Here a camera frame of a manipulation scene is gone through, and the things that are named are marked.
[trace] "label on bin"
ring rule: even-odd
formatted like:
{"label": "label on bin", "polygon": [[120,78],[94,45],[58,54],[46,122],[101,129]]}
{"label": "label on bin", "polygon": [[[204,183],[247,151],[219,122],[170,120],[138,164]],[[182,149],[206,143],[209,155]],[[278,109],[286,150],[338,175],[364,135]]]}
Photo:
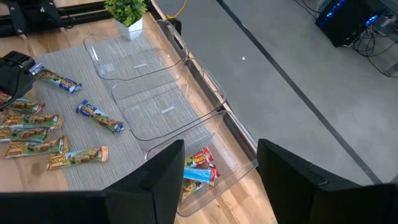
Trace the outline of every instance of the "label on bin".
{"label": "label on bin", "polygon": [[167,112],[169,112],[171,110],[174,110],[174,106],[171,106],[169,108],[166,108],[166,109],[162,110],[162,114],[165,114],[165,113],[167,113]]}

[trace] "blue light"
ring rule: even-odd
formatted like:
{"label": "blue light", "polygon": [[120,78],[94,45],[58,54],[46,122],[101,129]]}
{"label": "blue light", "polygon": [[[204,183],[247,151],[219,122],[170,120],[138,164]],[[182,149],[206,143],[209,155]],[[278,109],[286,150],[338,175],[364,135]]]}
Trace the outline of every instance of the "blue light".
{"label": "blue light", "polygon": [[366,25],[367,26],[370,26],[376,19],[378,19],[378,15],[376,15],[376,16],[372,16],[368,21],[366,21]]}
{"label": "blue light", "polygon": [[344,1],[345,1],[345,0],[339,0],[339,2],[338,2],[337,4],[335,4],[335,5],[331,8],[331,11],[330,11],[328,14],[326,14],[326,18],[324,18],[324,19],[320,22],[320,26],[324,26],[324,25],[326,24],[327,20],[328,20],[328,19],[331,19],[331,18],[333,17],[335,11],[337,11],[337,10],[343,5],[343,2],[344,2]]}

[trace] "green plant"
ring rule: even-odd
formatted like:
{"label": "green plant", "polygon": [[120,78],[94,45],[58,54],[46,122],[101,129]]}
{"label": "green plant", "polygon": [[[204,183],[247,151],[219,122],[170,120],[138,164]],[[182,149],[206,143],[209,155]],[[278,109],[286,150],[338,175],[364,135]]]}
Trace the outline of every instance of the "green plant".
{"label": "green plant", "polygon": [[105,8],[126,27],[138,21],[147,10],[144,0],[105,0]]}

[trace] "black computer tower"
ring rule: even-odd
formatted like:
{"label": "black computer tower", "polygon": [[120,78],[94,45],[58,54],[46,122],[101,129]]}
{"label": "black computer tower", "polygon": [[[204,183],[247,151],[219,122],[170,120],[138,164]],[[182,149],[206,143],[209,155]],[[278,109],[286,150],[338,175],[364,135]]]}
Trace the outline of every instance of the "black computer tower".
{"label": "black computer tower", "polygon": [[335,47],[349,45],[382,14],[376,0],[332,0],[319,15],[316,25]]}

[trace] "potted plant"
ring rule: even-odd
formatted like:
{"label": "potted plant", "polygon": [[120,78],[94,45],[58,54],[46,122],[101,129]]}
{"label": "potted plant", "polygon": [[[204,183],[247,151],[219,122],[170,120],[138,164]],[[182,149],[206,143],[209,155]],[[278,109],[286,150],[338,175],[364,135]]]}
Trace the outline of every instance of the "potted plant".
{"label": "potted plant", "polygon": [[134,40],[142,31],[142,15],[147,6],[144,0],[105,0],[105,8],[116,19],[116,27],[123,36]]}

